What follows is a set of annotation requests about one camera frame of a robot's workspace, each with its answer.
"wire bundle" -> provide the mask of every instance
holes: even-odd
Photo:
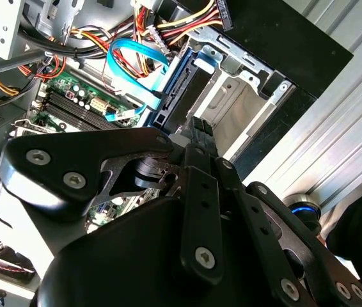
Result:
[[[157,29],[159,30],[159,33],[163,37],[164,41],[169,46],[172,46],[189,32],[213,24],[222,25],[222,21],[219,16],[219,11],[215,5],[215,1],[210,0],[208,5],[201,11],[174,22],[159,24]]]
[[[30,23],[29,19],[22,14],[19,35],[32,45],[44,50],[46,55],[48,55],[48,58],[43,63],[33,64],[29,67],[19,67],[19,70],[28,78],[28,83],[22,89],[5,86],[0,82],[0,90],[9,95],[9,97],[0,97],[0,106],[9,104],[26,94],[29,90],[34,88],[35,85],[37,85],[39,80],[53,79],[60,76],[66,66],[67,58],[72,58],[74,60],[105,58],[106,62],[104,63],[102,80],[106,89],[111,91],[104,80],[104,71],[107,64],[106,56],[110,52],[109,50],[111,44],[117,38],[132,38],[135,42],[141,45],[145,41],[154,42],[154,39],[150,37],[148,30],[146,30],[146,24],[150,14],[150,10],[144,6],[138,6],[134,9],[133,17],[128,18],[118,26],[109,30],[94,25],[87,25],[71,30],[69,38],[89,40],[93,43],[92,46],[84,48],[71,47],[65,44],[60,44],[53,38],[48,39],[36,30],[32,23]],[[213,24],[222,24],[222,22],[214,0],[210,0],[208,5],[206,5],[206,7],[198,13],[174,22],[158,24],[156,28],[164,42],[168,46],[172,46],[179,42],[190,31]],[[148,61],[151,60],[147,60],[148,57],[141,52],[136,51],[138,65],[132,65],[129,63],[120,49],[113,49],[111,52],[115,63],[133,80],[145,78],[154,70],[153,65],[148,64]],[[54,68],[50,72],[43,73],[46,67],[48,67],[53,61]]]

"green circuit board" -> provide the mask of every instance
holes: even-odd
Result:
[[[110,110],[114,110],[115,113],[129,110],[129,108],[125,104],[121,103],[118,99],[114,99],[113,97],[106,95],[102,91],[99,91],[98,89],[76,79],[67,72],[63,72],[59,77],[46,81],[46,84],[51,89],[67,98],[69,98],[68,96],[72,95],[72,93],[74,95],[77,95],[77,91],[74,91],[74,88],[76,86],[76,88],[84,91],[84,96],[77,96],[78,98],[80,98],[80,100],[90,102],[92,99],[97,97],[103,101],[108,102]],[[96,114],[103,115],[99,110],[94,109],[91,106],[90,111]],[[139,117],[140,115],[137,115],[127,120],[120,120],[118,121],[118,123],[123,127],[134,127],[137,124]]]

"screw hole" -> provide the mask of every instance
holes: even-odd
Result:
[[[42,155],[41,153],[36,153],[36,154],[34,153],[32,155],[32,158],[36,161],[43,161],[45,159],[45,156]]]
[[[261,231],[264,235],[268,235],[268,234],[269,234],[268,229],[266,229],[265,227],[261,227],[261,228],[260,228],[260,231]]]
[[[166,184],[172,184],[174,183],[175,181],[177,180],[177,175],[176,174],[167,174],[165,177],[164,177],[164,181]]]

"yellow wire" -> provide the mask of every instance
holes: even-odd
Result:
[[[209,26],[211,24],[222,25],[222,22],[219,20],[213,20],[213,21],[204,22],[203,24],[198,24],[197,26],[194,26],[191,29],[188,29],[188,30],[185,30],[184,32],[182,32],[180,35],[178,35],[176,38],[174,38],[172,41],[170,41],[170,43],[168,45],[171,46],[171,45],[177,43],[184,35],[186,35],[187,33],[191,32],[191,31],[194,31],[195,29],[198,29],[200,27]]]
[[[80,35],[83,35],[85,36],[86,38],[88,38],[89,40],[91,40],[93,43],[95,43],[97,46],[99,46],[105,53],[107,53],[107,49],[104,48],[104,46],[99,43],[98,41],[96,41],[94,38],[92,38],[89,34],[87,34],[86,32],[84,31],[78,31],[78,30],[72,30],[72,33],[77,33],[77,34],[80,34]]]
[[[16,95],[16,94],[19,94],[19,91],[13,90],[13,89],[7,87],[7,86],[4,85],[1,81],[0,81],[0,89],[1,89],[1,91],[3,91],[4,93],[8,94],[9,96],[14,96],[14,95]]]
[[[202,14],[204,14],[205,12],[209,11],[209,9],[211,8],[211,6],[214,4],[214,0],[210,0],[209,3],[207,4],[206,7],[204,7],[202,10],[200,10],[198,13],[195,13],[191,16],[188,16],[186,18],[180,19],[180,20],[176,20],[173,22],[169,22],[166,24],[159,24],[157,26],[157,28],[166,28],[166,27],[171,27],[171,26],[177,26],[183,22],[190,22],[191,20],[195,19],[196,17],[201,16]]]

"motherboard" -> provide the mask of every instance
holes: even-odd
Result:
[[[108,122],[106,114],[119,114],[137,105],[108,95],[86,82],[63,72],[44,81],[31,106],[31,123],[55,132],[74,132],[130,128],[137,125],[140,115]]]

